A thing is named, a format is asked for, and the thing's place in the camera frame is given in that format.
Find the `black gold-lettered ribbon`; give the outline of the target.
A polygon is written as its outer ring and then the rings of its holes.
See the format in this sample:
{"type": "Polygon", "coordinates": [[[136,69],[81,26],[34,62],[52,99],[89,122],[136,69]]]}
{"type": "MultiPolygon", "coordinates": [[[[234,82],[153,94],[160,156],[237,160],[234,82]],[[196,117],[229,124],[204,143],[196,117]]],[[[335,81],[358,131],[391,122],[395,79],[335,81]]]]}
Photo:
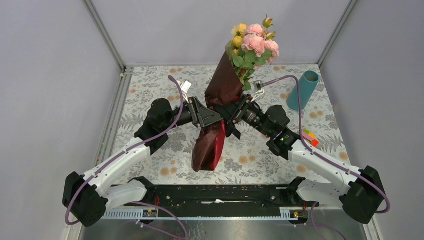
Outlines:
{"type": "Polygon", "coordinates": [[[238,140],[241,139],[241,133],[236,128],[236,124],[238,124],[240,121],[238,120],[241,112],[235,112],[233,115],[230,115],[229,113],[226,113],[223,115],[223,119],[225,120],[225,135],[227,138],[229,138],[231,135],[234,135],[238,140]]]}

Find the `colourful block stack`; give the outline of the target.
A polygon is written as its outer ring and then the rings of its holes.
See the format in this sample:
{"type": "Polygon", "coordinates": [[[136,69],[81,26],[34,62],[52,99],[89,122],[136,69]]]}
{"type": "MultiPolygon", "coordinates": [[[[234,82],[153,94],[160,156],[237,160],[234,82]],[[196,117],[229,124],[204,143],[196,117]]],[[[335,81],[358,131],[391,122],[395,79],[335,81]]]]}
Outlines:
{"type": "Polygon", "coordinates": [[[318,141],[318,139],[316,138],[316,135],[313,134],[312,132],[310,132],[309,130],[307,130],[306,128],[304,128],[302,130],[302,136],[303,138],[309,142],[313,147],[317,147],[320,142],[318,141]]]}

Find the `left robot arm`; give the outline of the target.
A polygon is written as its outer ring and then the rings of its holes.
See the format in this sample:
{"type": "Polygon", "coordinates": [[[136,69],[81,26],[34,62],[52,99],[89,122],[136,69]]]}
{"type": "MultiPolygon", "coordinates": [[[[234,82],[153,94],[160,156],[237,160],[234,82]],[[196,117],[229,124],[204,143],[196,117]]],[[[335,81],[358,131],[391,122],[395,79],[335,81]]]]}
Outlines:
{"type": "Polygon", "coordinates": [[[149,186],[146,179],[139,177],[116,186],[113,183],[156,153],[169,140],[170,130],[186,124],[203,130],[217,127],[219,134],[225,133],[224,118],[195,97],[182,101],[175,109],[167,99],[156,99],[141,128],[119,152],[83,174],[72,172],[66,177],[62,198],[66,207],[65,222],[69,226],[81,223],[90,227],[112,209],[134,202],[144,206],[152,204],[154,187],[149,186]]]}

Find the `teal cylindrical vase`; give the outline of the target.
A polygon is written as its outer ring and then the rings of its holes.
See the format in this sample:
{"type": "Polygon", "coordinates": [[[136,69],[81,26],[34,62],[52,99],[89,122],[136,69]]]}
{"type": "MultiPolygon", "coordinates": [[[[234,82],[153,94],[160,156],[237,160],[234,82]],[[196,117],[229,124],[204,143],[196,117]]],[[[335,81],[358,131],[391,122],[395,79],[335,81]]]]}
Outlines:
{"type": "Polygon", "coordinates": [[[315,71],[304,72],[286,101],[288,107],[295,111],[304,110],[319,80],[320,77],[315,71]]]}

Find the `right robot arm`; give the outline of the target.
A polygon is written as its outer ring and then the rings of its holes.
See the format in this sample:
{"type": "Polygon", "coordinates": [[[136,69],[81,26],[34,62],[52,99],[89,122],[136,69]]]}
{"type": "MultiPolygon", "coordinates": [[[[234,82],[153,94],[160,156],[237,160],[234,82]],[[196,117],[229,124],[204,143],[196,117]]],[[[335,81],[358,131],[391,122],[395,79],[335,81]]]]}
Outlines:
{"type": "Polygon", "coordinates": [[[379,207],[386,193],[379,172],[371,166],[361,169],[341,162],[307,143],[299,132],[288,128],[290,119],[281,105],[272,105],[263,112],[245,95],[213,108],[230,126],[243,121],[267,136],[266,145],[274,155],[303,165],[328,181],[313,183],[296,177],[286,193],[291,205],[306,201],[336,207],[361,224],[368,224],[375,214],[381,213],[379,207]]]}

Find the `flower bouquet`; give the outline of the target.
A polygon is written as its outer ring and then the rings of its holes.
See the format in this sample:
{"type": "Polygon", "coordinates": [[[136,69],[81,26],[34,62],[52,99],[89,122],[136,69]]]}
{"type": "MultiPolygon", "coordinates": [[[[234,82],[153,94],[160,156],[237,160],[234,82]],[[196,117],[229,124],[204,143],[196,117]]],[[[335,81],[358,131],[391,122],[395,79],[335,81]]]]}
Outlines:
{"type": "MultiPolygon", "coordinates": [[[[232,38],[225,46],[215,73],[204,97],[207,108],[228,105],[250,90],[255,71],[280,56],[276,33],[270,31],[273,19],[266,17],[261,24],[240,23],[231,31],[232,38]]],[[[226,121],[202,127],[192,153],[192,169],[214,171],[221,159],[226,139],[226,121]]]]}

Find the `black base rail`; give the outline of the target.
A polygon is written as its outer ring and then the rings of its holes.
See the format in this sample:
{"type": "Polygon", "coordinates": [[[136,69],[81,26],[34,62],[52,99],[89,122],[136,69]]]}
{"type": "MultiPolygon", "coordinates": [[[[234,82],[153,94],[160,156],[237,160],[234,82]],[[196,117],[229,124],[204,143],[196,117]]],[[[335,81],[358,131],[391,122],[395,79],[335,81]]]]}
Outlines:
{"type": "Polygon", "coordinates": [[[141,202],[159,206],[161,218],[259,219],[306,218],[313,202],[305,201],[286,184],[272,185],[155,185],[148,187],[141,202]]]}

